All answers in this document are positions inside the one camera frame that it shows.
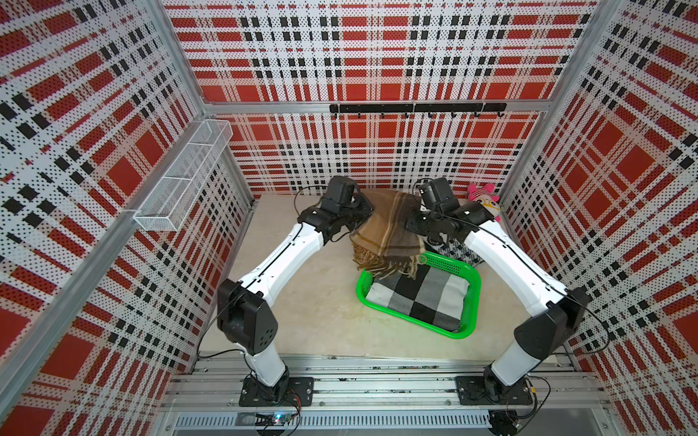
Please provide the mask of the green plastic basket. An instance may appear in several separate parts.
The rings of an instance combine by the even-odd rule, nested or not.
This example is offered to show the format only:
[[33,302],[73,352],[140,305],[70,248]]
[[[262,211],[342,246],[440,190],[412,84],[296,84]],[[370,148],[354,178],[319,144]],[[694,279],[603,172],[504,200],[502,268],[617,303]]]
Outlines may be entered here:
[[420,265],[428,265],[434,268],[438,268],[450,274],[457,275],[464,278],[469,283],[469,289],[467,296],[465,297],[465,309],[464,309],[464,321],[461,325],[460,332],[445,332],[431,325],[427,325],[420,321],[409,320],[406,316],[402,314],[391,314],[386,309],[380,308],[377,305],[365,301],[365,294],[368,291],[368,287],[372,284],[376,278],[372,276],[367,271],[363,271],[359,277],[358,283],[356,285],[356,295],[360,303],[363,303],[366,307],[373,309],[383,314],[393,316],[394,318],[418,325],[429,331],[436,332],[437,334],[443,335],[447,338],[454,340],[462,340],[470,336],[476,329],[479,303],[480,303],[480,291],[482,286],[482,281],[479,272],[474,269],[471,265],[463,263],[440,254],[435,253],[425,253],[422,255]]

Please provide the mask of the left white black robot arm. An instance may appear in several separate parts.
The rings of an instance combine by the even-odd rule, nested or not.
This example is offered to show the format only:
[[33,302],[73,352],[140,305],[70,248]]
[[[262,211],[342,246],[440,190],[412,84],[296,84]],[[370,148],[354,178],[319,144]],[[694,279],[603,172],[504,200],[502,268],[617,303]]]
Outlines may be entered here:
[[358,230],[373,210],[354,180],[335,176],[319,204],[298,214],[287,238],[258,267],[219,285],[216,327],[242,350],[256,385],[273,392],[288,385],[289,371],[274,345],[273,305],[280,292],[312,255],[342,230]]

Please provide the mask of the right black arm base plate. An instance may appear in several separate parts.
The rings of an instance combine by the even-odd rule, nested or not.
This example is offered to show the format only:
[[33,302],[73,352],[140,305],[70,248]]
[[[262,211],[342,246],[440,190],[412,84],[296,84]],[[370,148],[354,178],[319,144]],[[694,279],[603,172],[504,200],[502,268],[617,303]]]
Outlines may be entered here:
[[525,380],[506,386],[496,377],[458,376],[456,393],[461,405],[528,406],[534,404],[531,388]]

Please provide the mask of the grey black checkered scarf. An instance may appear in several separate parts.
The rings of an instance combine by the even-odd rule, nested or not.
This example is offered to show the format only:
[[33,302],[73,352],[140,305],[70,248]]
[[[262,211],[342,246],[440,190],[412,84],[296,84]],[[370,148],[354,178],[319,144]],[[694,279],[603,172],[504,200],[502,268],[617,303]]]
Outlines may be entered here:
[[469,283],[462,277],[419,265],[416,278],[391,274],[374,280],[365,301],[445,332],[460,332]]

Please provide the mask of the black white patterned scarf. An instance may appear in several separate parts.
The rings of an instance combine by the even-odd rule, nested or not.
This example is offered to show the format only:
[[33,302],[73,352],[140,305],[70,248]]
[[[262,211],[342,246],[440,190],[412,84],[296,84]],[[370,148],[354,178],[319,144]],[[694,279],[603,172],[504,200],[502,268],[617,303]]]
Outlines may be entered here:
[[456,240],[443,243],[442,245],[435,245],[434,251],[442,256],[467,263],[472,267],[485,262],[481,256]]

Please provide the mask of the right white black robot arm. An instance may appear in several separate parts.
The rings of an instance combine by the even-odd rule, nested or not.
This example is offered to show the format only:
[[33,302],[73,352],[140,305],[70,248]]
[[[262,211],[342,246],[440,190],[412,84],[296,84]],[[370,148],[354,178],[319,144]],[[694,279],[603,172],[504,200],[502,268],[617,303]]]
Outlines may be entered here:
[[434,243],[456,240],[477,254],[514,291],[529,318],[514,329],[505,352],[485,367],[485,396],[507,394],[527,374],[576,333],[590,299],[552,278],[505,233],[481,203],[460,201],[450,183],[438,178],[418,187],[421,205],[406,229]]

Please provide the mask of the brown fringed scarf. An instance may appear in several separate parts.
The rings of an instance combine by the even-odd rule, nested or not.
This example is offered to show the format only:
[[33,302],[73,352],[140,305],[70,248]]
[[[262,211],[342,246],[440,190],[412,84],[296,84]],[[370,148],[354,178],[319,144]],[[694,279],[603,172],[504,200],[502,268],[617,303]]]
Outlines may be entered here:
[[350,235],[357,269],[370,272],[376,279],[394,274],[416,278],[425,245],[406,225],[413,213],[421,211],[421,199],[386,189],[367,189],[364,196],[374,210]]

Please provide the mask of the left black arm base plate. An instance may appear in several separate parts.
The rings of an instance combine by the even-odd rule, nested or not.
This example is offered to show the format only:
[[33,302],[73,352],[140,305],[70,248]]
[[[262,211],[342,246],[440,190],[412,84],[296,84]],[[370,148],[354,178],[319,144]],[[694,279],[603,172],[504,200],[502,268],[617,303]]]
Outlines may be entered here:
[[303,408],[312,404],[313,396],[312,377],[286,377],[274,387],[269,387],[249,375],[243,381],[238,405],[244,408],[282,405]]

